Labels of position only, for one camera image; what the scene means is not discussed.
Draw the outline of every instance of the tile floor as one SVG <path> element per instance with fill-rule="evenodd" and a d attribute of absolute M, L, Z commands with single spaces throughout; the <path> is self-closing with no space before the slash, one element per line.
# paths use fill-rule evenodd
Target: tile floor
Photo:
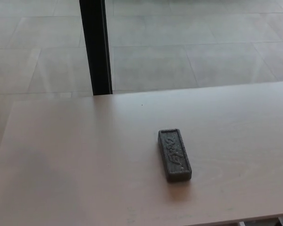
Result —
<path fill-rule="evenodd" d="M 15 100 L 92 96 L 79 0 L 0 0 L 0 142 Z M 283 81 L 283 0 L 106 0 L 113 89 Z"/>

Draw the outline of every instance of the black frame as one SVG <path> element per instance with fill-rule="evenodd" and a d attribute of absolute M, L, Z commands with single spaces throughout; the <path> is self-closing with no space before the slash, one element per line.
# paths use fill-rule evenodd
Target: black frame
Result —
<path fill-rule="evenodd" d="M 93 94 L 112 94 L 105 0 L 80 0 Z"/>

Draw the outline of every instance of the rectangular block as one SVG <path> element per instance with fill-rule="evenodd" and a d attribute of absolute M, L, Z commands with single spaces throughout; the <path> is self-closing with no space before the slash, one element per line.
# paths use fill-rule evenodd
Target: rectangular block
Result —
<path fill-rule="evenodd" d="M 190 180 L 192 169 L 179 129 L 160 130 L 158 143 L 168 182 Z"/>

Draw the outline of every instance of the gray eraser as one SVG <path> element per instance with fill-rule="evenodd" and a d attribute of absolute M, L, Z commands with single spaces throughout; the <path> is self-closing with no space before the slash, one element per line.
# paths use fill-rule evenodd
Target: gray eraser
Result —
<path fill-rule="evenodd" d="M 192 169 L 179 129 L 160 130 L 158 143 L 168 182 L 190 180 Z"/>

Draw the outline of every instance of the tabletop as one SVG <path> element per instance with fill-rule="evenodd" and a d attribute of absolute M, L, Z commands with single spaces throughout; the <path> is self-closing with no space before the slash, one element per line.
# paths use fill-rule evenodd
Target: tabletop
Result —
<path fill-rule="evenodd" d="M 166 181 L 158 131 L 192 168 Z M 283 82 L 13 105 L 0 226 L 196 226 L 283 215 Z"/>

